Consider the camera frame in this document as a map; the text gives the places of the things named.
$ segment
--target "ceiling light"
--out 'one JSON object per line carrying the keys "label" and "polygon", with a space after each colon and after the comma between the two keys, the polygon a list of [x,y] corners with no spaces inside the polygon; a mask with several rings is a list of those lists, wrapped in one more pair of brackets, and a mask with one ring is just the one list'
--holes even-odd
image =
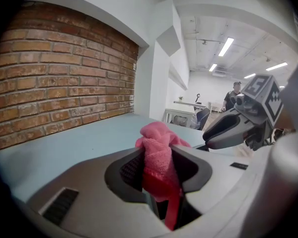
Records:
{"label": "ceiling light", "polygon": [[225,42],[221,52],[219,53],[219,57],[224,56],[230,45],[233,43],[234,39],[233,38],[228,38],[227,41]]}
{"label": "ceiling light", "polygon": [[215,69],[215,67],[217,66],[217,64],[216,63],[214,63],[212,66],[211,66],[211,68],[210,68],[210,70],[209,71],[213,71],[214,69]]}
{"label": "ceiling light", "polygon": [[255,76],[256,74],[255,73],[253,73],[253,74],[250,74],[250,75],[248,75],[248,76],[246,76],[246,77],[244,77],[244,78],[249,78],[249,77],[253,77],[253,76]]}
{"label": "ceiling light", "polygon": [[279,65],[270,67],[270,68],[268,68],[268,69],[266,69],[266,70],[273,70],[273,69],[277,69],[277,68],[280,68],[280,67],[283,67],[283,66],[286,66],[286,65],[288,65],[288,63],[283,62],[283,63],[281,63],[281,64],[279,64]]}

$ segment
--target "white ceiling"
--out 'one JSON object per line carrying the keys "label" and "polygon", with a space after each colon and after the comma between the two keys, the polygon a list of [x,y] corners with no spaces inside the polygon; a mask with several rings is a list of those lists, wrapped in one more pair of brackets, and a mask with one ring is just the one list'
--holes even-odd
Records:
{"label": "white ceiling", "polygon": [[[208,71],[217,63],[215,71],[226,71],[226,76],[244,80],[247,75],[272,74],[280,85],[298,63],[298,55],[283,42],[261,29],[245,23],[218,17],[197,16],[181,18],[182,31],[192,71]],[[219,57],[228,37],[233,44],[223,57]],[[287,66],[266,71],[286,62]]]}

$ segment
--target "pink cloth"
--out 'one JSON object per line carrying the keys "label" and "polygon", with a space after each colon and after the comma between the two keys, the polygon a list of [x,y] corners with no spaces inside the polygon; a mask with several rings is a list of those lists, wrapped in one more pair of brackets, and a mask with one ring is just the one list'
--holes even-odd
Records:
{"label": "pink cloth", "polygon": [[143,137],[136,141],[136,147],[146,149],[143,188],[154,196],[157,202],[169,200],[165,225],[173,230],[182,191],[169,145],[190,145],[159,121],[143,127],[140,134]]}

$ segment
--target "man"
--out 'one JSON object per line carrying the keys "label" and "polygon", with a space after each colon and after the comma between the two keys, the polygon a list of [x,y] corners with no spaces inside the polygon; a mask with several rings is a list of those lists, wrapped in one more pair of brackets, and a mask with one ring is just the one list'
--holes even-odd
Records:
{"label": "man", "polygon": [[234,107],[235,104],[235,98],[238,94],[240,94],[240,85],[241,82],[234,82],[233,84],[233,91],[229,91],[223,101],[223,107],[222,110],[225,112],[226,110],[230,110]]}

